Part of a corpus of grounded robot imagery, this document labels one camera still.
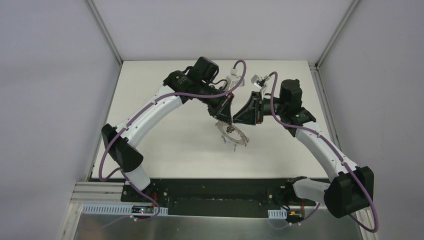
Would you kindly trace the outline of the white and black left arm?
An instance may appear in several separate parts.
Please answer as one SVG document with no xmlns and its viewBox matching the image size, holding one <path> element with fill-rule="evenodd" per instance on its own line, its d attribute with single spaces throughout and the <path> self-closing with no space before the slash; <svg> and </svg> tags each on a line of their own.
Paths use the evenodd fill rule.
<svg viewBox="0 0 424 240">
<path fill-rule="evenodd" d="M 101 129 L 105 151 L 104 160 L 110 156 L 120 171 L 134 185 L 133 195 L 140 202 L 152 198 L 151 180 L 144 170 L 143 155 L 136 149 L 147 133 L 165 116 L 187 101 L 197 99 L 207 106 L 214 119 L 232 123 L 231 103 L 234 94 L 212 86 L 219 66 L 206 57 L 200 57 L 193 66 L 171 72 L 153 97 L 136 113 L 116 126 L 109 123 Z"/>
</svg>

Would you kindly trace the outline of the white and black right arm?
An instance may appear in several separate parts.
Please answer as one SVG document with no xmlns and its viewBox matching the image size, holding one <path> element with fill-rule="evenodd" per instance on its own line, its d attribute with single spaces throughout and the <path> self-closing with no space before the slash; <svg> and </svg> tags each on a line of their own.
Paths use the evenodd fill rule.
<svg viewBox="0 0 424 240">
<path fill-rule="evenodd" d="M 284 200 L 290 205 L 303 199 L 325 204 L 336 218 L 367 207 L 376 215 L 373 171 L 367 166 L 359 167 L 325 137 L 316 118 L 302 105 L 300 81 L 283 80 L 278 97 L 265 93 L 266 81 L 265 78 L 252 79 L 259 91 L 251 93 L 249 101 L 233 116 L 233 122 L 257 125 L 265 116 L 273 116 L 312 153 L 330 181 L 324 183 L 304 176 L 293 178 L 286 183 Z"/>
</svg>

